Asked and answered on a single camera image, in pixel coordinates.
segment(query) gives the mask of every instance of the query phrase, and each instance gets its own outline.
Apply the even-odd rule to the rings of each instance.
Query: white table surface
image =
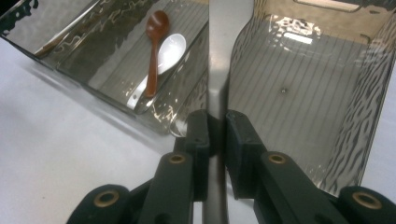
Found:
[[[174,137],[58,77],[0,39],[0,224],[65,223],[104,184],[133,189],[152,178]],[[363,186],[396,202],[396,80],[391,80]],[[257,223],[250,201],[229,197],[230,223]],[[196,214],[196,223],[200,222]]]

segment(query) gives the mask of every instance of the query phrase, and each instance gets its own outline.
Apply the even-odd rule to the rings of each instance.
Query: brown spoon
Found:
[[[169,31],[169,19],[164,11],[156,11],[149,18],[146,25],[146,34],[151,39],[151,58],[148,69],[148,84],[146,97],[153,97],[157,91],[158,75],[158,45]]]

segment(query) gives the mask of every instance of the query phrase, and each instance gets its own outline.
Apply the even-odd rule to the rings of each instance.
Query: white plastic spoon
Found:
[[[158,75],[161,75],[166,70],[174,66],[183,56],[186,51],[186,39],[181,34],[169,35],[160,47],[158,52]],[[127,106],[134,109],[140,96],[146,89],[148,82],[148,76],[146,76],[142,82],[132,93],[128,100]]]

